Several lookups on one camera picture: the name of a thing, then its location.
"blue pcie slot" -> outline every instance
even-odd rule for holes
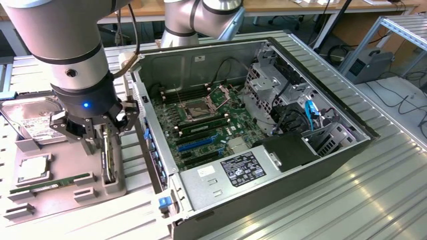
[[[208,144],[212,144],[216,137],[217,137],[218,134],[216,134],[214,136],[210,136],[209,138],[204,139],[204,140],[200,140],[200,141],[196,141],[193,143],[189,143],[189,144],[185,144],[180,147],[177,147],[177,152],[182,152],[182,151],[186,151],[186,150],[190,150],[190,149],[194,149],[202,145],[208,145]]]

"black cable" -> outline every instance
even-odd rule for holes
[[[287,81],[287,83],[284,84],[284,87],[283,87],[283,89],[280,90],[279,94],[273,97],[273,99],[272,99],[272,101],[271,101],[271,108],[273,108],[275,101],[279,99],[279,97],[281,96],[281,94],[285,92],[289,84],[291,84],[291,81]]]
[[[228,60],[234,60],[234,61],[244,67],[244,69],[247,70],[247,72],[249,72],[249,68],[247,67],[247,65],[245,65],[238,59],[236,59],[234,57],[228,56],[228,57],[220,62],[220,64],[218,64],[218,67],[217,67],[217,69],[216,69],[216,72],[214,72],[212,81],[210,81],[210,83],[209,83],[210,86],[212,86],[213,83],[216,82],[216,78],[217,78],[217,76],[218,76],[218,72],[220,72],[220,70],[221,70],[221,66],[222,66],[222,64],[224,64]],[[226,75],[225,75],[225,78],[228,77],[228,74],[229,74],[229,72],[230,72],[230,65],[232,65],[232,64],[229,63],[229,70],[228,70],[228,73],[226,73]]]
[[[424,125],[424,123],[427,123],[427,121],[424,121],[425,118],[427,118],[427,112],[425,112],[425,115],[424,115],[424,117],[421,118],[421,120],[420,120],[420,122],[419,122],[419,124],[417,124],[420,133],[421,133],[421,135],[424,136],[424,138],[427,138],[425,133],[424,133],[424,131],[423,131],[423,125]]]
[[[325,14],[325,12],[327,12],[327,9],[328,9],[328,6],[329,6],[329,2],[331,2],[331,0],[327,0],[327,4],[325,4],[325,7],[324,7],[324,9],[323,9],[321,16],[324,16],[324,14]],[[323,30],[323,28],[324,28],[325,23],[327,23],[327,16],[324,16],[324,21],[323,21],[321,30]],[[316,31],[316,24],[315,24],[313,27],[312,27],[312,31],[311,31],[311,34],[309,34],[309,38],[308,38],[308,41],[307,41],[307,45],[308,45],[308,46],[311,45],[311,42],[309,42],[309,41],[312,40],[312,36],[313,36],[313,34],[315,34],[315,31]]]
[[[405,5],[405,3],[404,3],[401,0],[399,0],[399,2],[401,3],[401,5],[403,5],[403,7],[404,7],[403,11],[405,12],[405,11],[407,11],[407,5]]]
[[[427,121],[424,121],[424,119],[427,118],[427,110],[421,109],[421,108],[425,108],[427,105],[417,107],[413,103],[411,103],[411,102],[407,100],[408,95],[407,95],[405,97],[401,97],[399,93],[396,93],[393,90],[391,90],[391,89],[388,89],[387,87],[384,87],[377,81],[375,81],[375,82],[379,84],[379,86],[381,86],[381,87],[383,87],[385,90],[388,90],[389,92],[395,93],[395,94],[401,98],[401,101],[400,101],[400,103],[397,104],[397,105],[399,105],[399,108],[397,108],[399,114],[404,115],[404,114],[407,114],[407,113],[409,113],[409,112],[412,112],[412,111],[415,111],[415,110],[423,110],[423,111],[425,112],[425,115],[424,115],[424,117],[421,118],[421,120],[420,120],[420,122],[419,122],[419,124],[417,124],[417,127],[419,127],[419,130],[420,130],[421,135],[423,135],[424,138],[427,139],[427,135],[425,135],[425,133],[424,133],[424,131],[423,131],[423,125],[427,123]],[[369,87],[369,89],[372,90],[372,92],[375,93],[375,95],[377,96],[377,98],[380,99],[380,101],[385,104],[384,100],[381,99],[381,97],[379,96],[379,94],[373,91],[373,89],[371,88],[371,86],[368,85],[368,83],[365,82],[364,84]],[[400,107],[401,107],[401,104],[403,104],[404,102],[409,103],[415,108],[411,109],[409,111],[400,112]]]
[[[423,109],[423,108],[425,108],[427,107],[427,105],[424,105],[424,106],[416,106],[412,102],[409,102],[408,100],[407,100],[407,98],[408,98],[408,96],[409,95],[407,95],[405,97],[403,97],[399,93],[396,93],[396,91],[393,91],[393,90],[391,90],[389,88],[387,88],[385,86],[383,86],[377,81],[373,81],[383,89],[385,89],[385,90],[388,90],[389,92],[392,92],[396,96],[399,96],[403,100],[401,100],[401,102],[399,103],[399,105],[401,106],[401,104],[403,104],[403,102],[407,102],[408,104],[411,104],[415,108],[413,109],[411,109],[409,111],[405,111],[405,112],[400,112],[400,106],[399,106],[399,109],[397,109],[397,112],[399,112],[399,114],[407,114],[407,113],[409,113],[409,112],[412,112],[412,111],[415,111],[415,110],[417,110],[417,109],[421,109],[424,112],[427,112],[427,110],[425,109]]]
[[[368,86],[368,88],[371,89],[371,91],[373,92],[373,94],[376,95],[376,97],[379,98],[379,100],[381,101],[381,103],[383,103],[387,107],[393,108],[395,106],[397,106],[397,105],[401,104],[401,101],[400,101],[397,104],[395,104],[395,105],[387,104],[385,101],[381,99],[380,95],[376,93],[376,91],[373,91],[373,88],[369,86],[369,84],[368,84],[367,82],[365,82],[364,84]]]
[[[256,121],[260,121],[260,122],[261,122],[261,123],[264,123],[264,124],[268,124],[268,125],[276,125],[275,123],[265,122],[265,121],[260,120],[260,119],[259,119],[259,118],[256,118],[256,117],[253,117],[253,119],[256,119]]]
[[[128,12],[130,13],[130,17],[132,17],[132,25],[133,25],[133,31],[134,31],[134,42],[136,42],[136,49],[134,49],[134,54],[138,55],[140,54],[140,38],[138,38],[138,31],[136,29],[136,18],[134,18],[134,13],[133,13],[133,9],[132,9],[132,5],[128,4]]]
[[[373,41],[369,41],[367,44],[372,44],[372,43],[376,43],[377,41],[383,40],[383,38],[385,38],[388,36],[388,34],[385,34],[384,36],[381,36],[379,39],[373,40]],[[347,56],[349,50],[347,48],[353,48],[353,47],[357,47],[359,45],[344,45],[344,44],[340,44],[340,45],[335,45],[332,46],[328,51],[327,51],[327,55],[325,55],[325,59],[329,61],[329,63],[332,63],[333,65],[339,65],[341,63],[341,61],[335,61],[332,60],[332,53],[335,50],[337,49],[341,49],[343,52],[344,52],[344,57]]]
[[[295,17],[280,16],[280,18],[281,18],[284,21],[288,21],[288,20],[297,21],[297,19],[296,19]]]
[[[121,33],[121,9],[118,9],[116,17],[117,17],[117,34],[118,34],[120,43],[121,43],[121,46],[122,46],[124,45],[124,40],[122,40],[122,33]]]
[[[307,124],[307,126],[309,127],[309,121],[308,121],[308,117],[305,114],[303,114],[300,111],[295,110],[295,109],[289,109],[291,112],[296,113],[299,116],[301,116],[301,118],[304,119],[304,122]]]
[[[395,11],[397,12],[397,11],[399,11],[399,6],[397,6],[397,4],[395,4],[392,1],[391,1],[391,3],[395,5]]]

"pcie slot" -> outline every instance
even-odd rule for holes
[[[220,155],[220,151],[216,150],[213,152],[209,152],[201,156],[193,157],[190,159],[184,160],[184,165],[189,166],[189,165],[200,165],[206,163],[206,161],[212,161],[217,156]]]
[[[200,140],[200,141],[196,141],[193,143],[189,143],[189,144],[185,144],[182,146],[178,146],[177,147],[177,152],[182,152],[182,151],[194,149],[197,147],[201,147],[204,145],[212,144],[214,142],[214,139],[216,139],[217,135],[218,134],[216,134],[214,136],[210,136],[209,138],[206,138],[204,140]]]
[[[189,136],[189,137],[185,137],[185,138],[182,138],[182,139],[178,139],[178,140],[174,142],[174,144],[176,144],[176,145],[186,144],[186,143],[193,142],[193,141],[196,141],[196,140],[198,140],[198,139],[204,139],[204,138],[206,138],[208,136],[210,136],[210,134],[209,134],[208,132],[201,132],[201,133],[197,133],[197,134],[194,134],[194,135],[192,135],[192,136]]]

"hard drive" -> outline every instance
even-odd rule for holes
[[[62,110],[50,91],[20,94],[13,100],[0,101],[0,113],[24,139],[46,145],[66,140],[65,135],[49,128],[50,113]]]

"green ram module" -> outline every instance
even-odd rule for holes
[[[66,178],[62,178],[62,179],[57,179],[57,180],[53,180],[53,181],[41,182],[41,183],[30,185],[30,186],[24,186],[24,187],[12,189],[12,190],[9,190],[9,194],[16,194],[16,193],[20,193],[20,192],[24,192],[24,191],[28,191],[28,190],[34,190],[34,189],[38,189],[38,188],[42,188],[42,187],[46,187],[46,186],[50,186],[50,185],[57,185],[58,187],[73,185],[76,179],[81,179],[81,178],[85,178],[88,176],[89,176],[89,173],[84,173],[84,174],[80,174],[80,175],[76,175],[76,176],[70,176],[70,177],[66,177]]]

